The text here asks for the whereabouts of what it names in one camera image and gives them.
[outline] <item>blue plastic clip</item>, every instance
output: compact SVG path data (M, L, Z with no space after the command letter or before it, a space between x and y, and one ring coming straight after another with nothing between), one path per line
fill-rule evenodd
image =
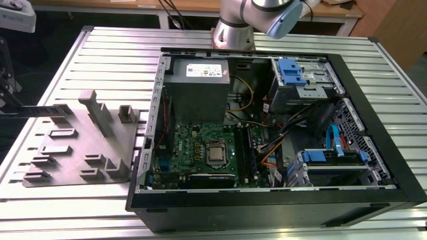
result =
M278 60L278 68L283 76L283 84L286 86L306 86L307 81L302 77L302 68L294 59L281 58Z
M303 151L301 154L305 163L327 161L326 154L323 153L323 151Z
M287 172L286 172L287 175L290 175L293 173L294 169L295 169L295 166L294 166L294 163L293 163L291 166L289 166L289 168L287 168Z
M334 133L334 145L338 152L338 156L345 156L343 148L342 148L342 140L341 140L341 130L337 124L331 124L326 130L326 148L331 149L331 131Z
M359 152L359 156L361 156L361 159L362 159L362 162L366 164L367 161L369 161L369 155L365 151L361 151Z

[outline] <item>table leg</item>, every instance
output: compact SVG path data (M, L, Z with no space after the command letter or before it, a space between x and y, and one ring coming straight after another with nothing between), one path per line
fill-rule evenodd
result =
M358 18L349 18L345 24L341 26L337 36L349 37L350 33L354 30L358 20L359 20Z

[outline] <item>wooden table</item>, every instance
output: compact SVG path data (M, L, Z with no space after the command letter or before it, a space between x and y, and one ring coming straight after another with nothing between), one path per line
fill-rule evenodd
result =
M137 0L133 2L111 2L110 0L33 0L33 6L39 11L113 13L113 14L149 14L158 15L161 28L170 29L169 15L163 10L159 0ZM174 0L177 8L185 16L219 17L222 0ZM342 27L338 36L349 36L358 19L365 14L354 6L346 10L339 5L321 3L314 9L314 22L339 23ZM311 20L310 13L301 21Z

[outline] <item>aluminum table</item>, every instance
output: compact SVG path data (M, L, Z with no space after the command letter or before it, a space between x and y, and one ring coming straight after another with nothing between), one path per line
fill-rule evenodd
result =
M427 189L427 99L380 43L362 37L255 34L258 50L341 54L413 172ZM85 106L94 89L109 109L143 110L145 134L161 47L210 48L210 31L85 27L39 105ZM54 123L31 118L0 166L0 239L425 239L427 204L351 227L155 234L126 211L130 183L26 188L23 176ZM145 137L137 137L142 146Z

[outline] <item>white label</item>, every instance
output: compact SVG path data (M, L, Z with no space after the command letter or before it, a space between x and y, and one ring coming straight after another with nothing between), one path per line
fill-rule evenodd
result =
M279 180L279 182L282 182L282 178L283 177L282 177L282 174L281 174L281 172L278 170L275 171L274 176Z
M265 111L266 113L269 113L269 109L270 109L270 105L269 105L267 103L265 103L263 111Z
M155 5L138 5L139 8L155 9Z
M223 70L221 64L189 64L187 77L221 78Z

